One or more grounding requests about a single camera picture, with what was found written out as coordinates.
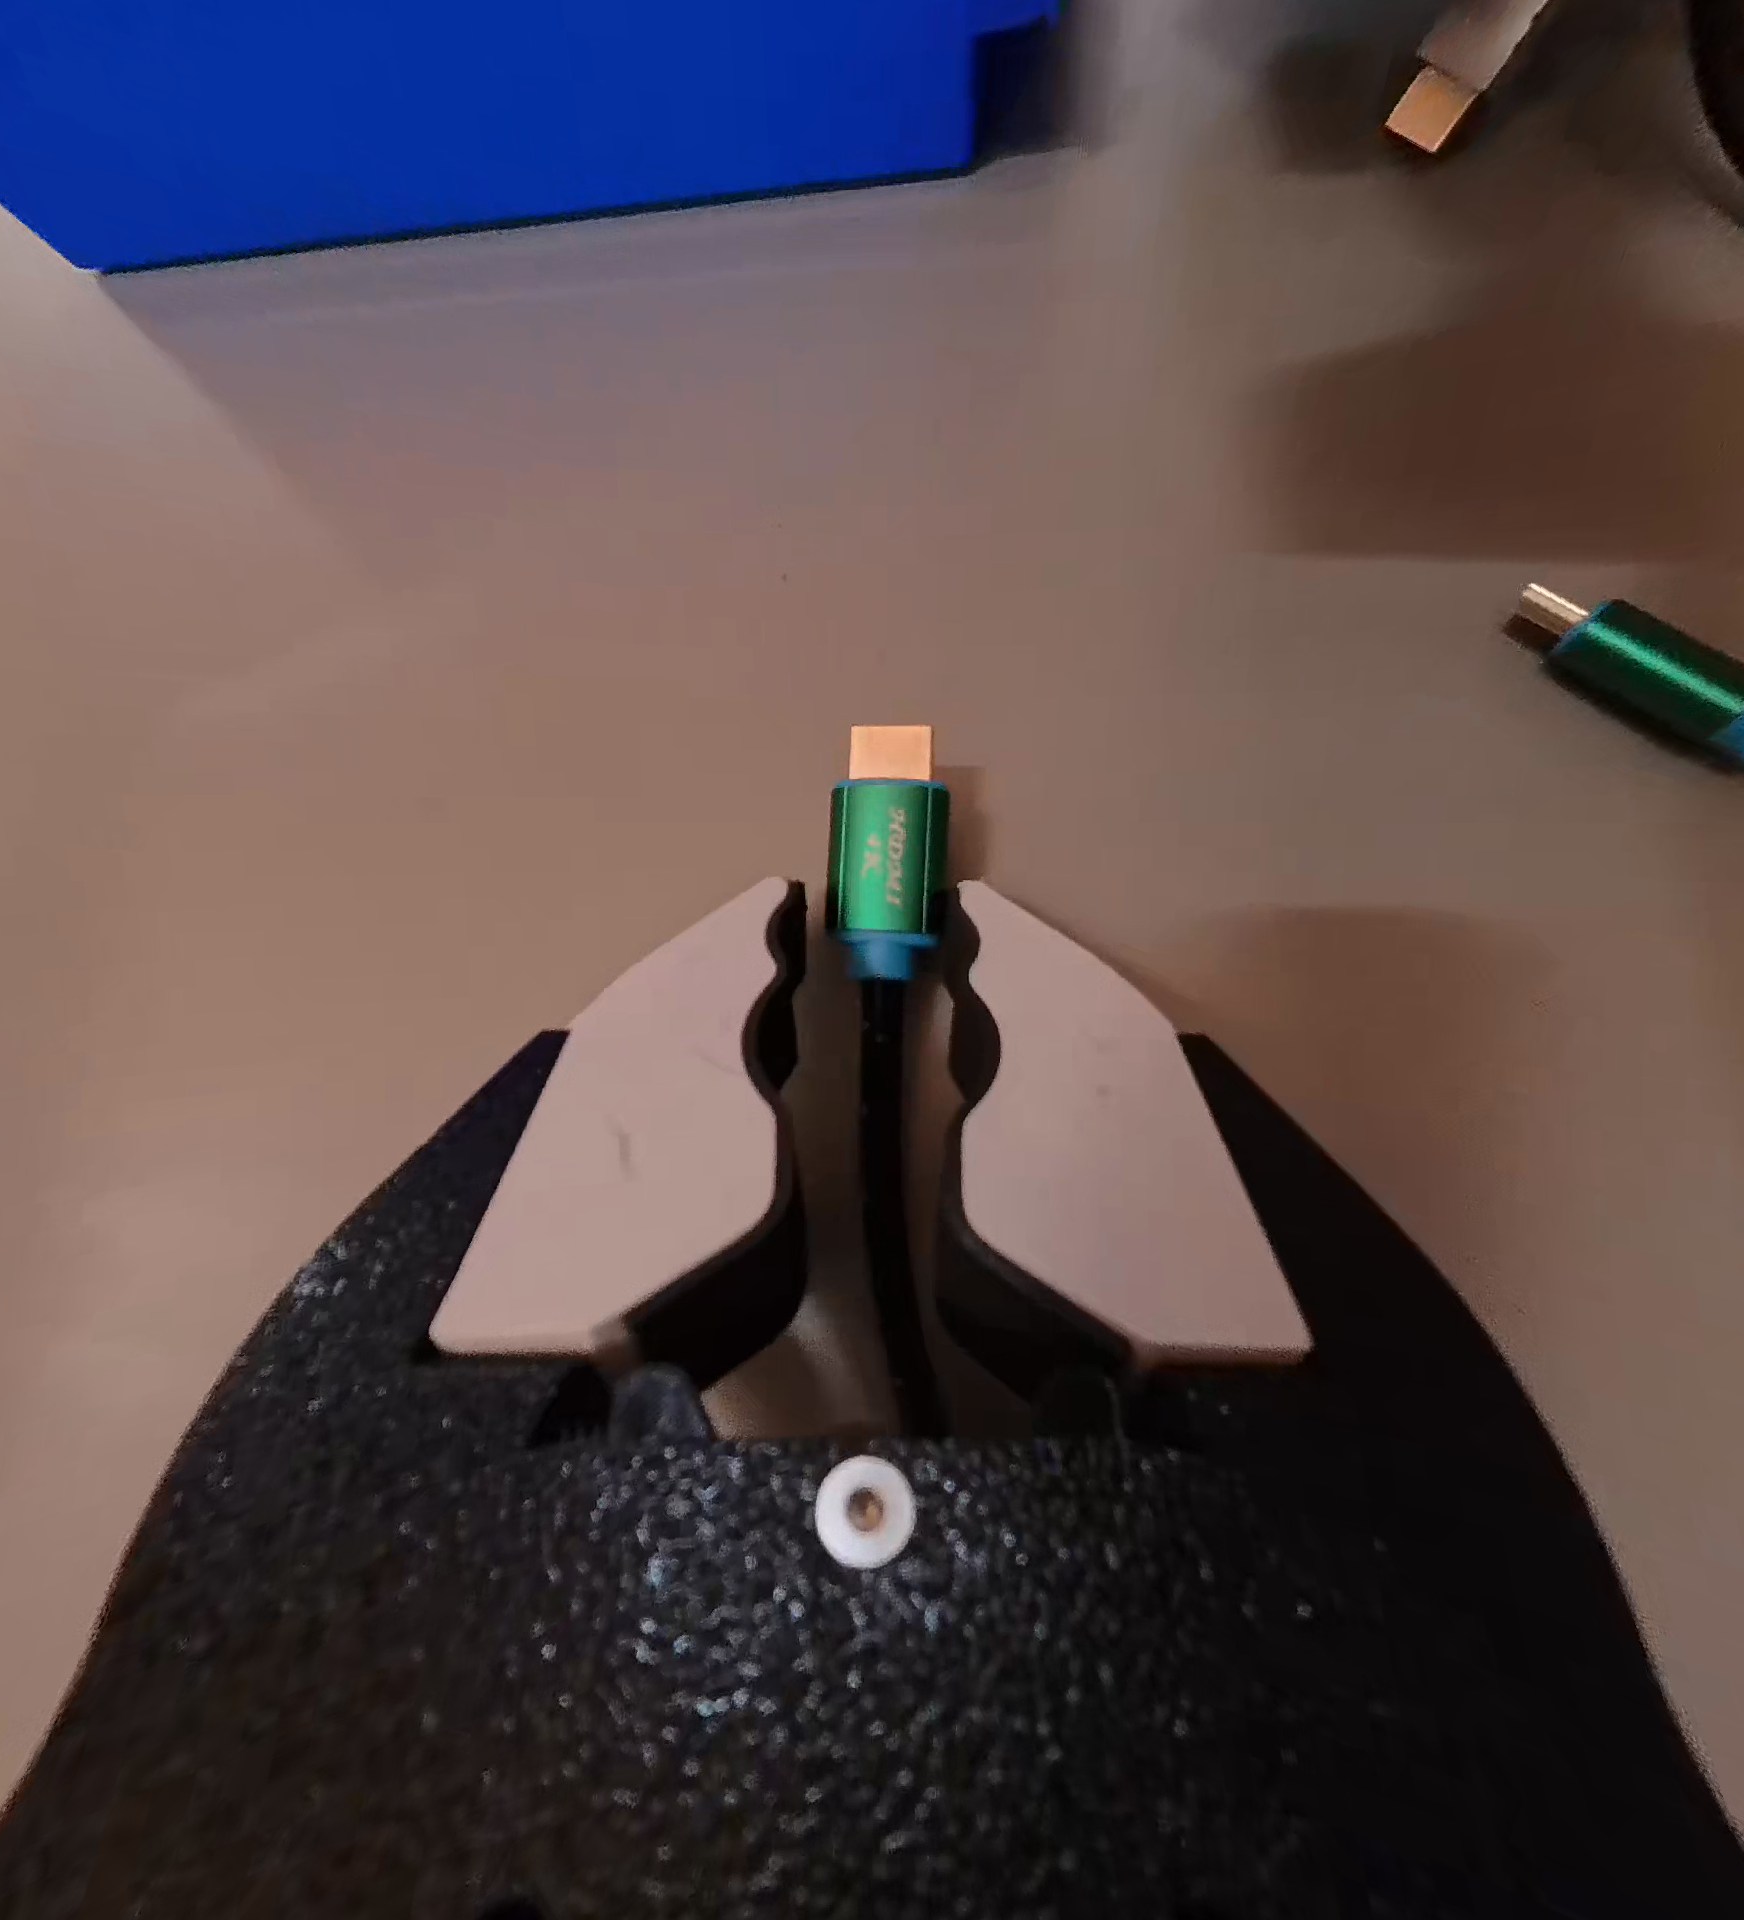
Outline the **blue bin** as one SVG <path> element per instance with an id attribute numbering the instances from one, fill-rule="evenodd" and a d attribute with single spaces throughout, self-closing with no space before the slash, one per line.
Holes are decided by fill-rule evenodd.
<path id="1" fill-rule="evenodd" d="M 931 179 L 1038 2 L 0 2 L 0 207 L 69 265 Z"/>

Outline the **grey desk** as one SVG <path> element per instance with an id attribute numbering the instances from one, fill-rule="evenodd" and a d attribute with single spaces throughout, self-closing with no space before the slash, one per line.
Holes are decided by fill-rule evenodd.
<path id="1" fill-rule="evenodd" d="M 234 1346 L 853 719 L 1461 1289 L 1744 1832 L 1744 199 L 1674 5 L 1085 5 L 974 174 L 98 280 L 0 207 L 0 1809 Z"/>

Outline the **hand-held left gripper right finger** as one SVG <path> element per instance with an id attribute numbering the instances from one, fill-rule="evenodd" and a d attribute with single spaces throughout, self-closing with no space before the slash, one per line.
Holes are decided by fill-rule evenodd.
<path id="1" fill-rule="evenodd" d="M 1001 1379 L 1287 1366 L 1292 1283 L 1173 1023 L 984 881 L 947 926 L 937 1316 Z"/>

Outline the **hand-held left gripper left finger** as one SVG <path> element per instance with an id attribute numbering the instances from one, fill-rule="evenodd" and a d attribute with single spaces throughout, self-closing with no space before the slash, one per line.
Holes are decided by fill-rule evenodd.
<path id="1" fill-rule="evenodd" d="M 765 877 L 559 1036 L 429 1322 L 436 1350 L 721 1379 L 789 1328 L 809 1262 L 784 1109 L 808 916 L 800 881 Z"/>

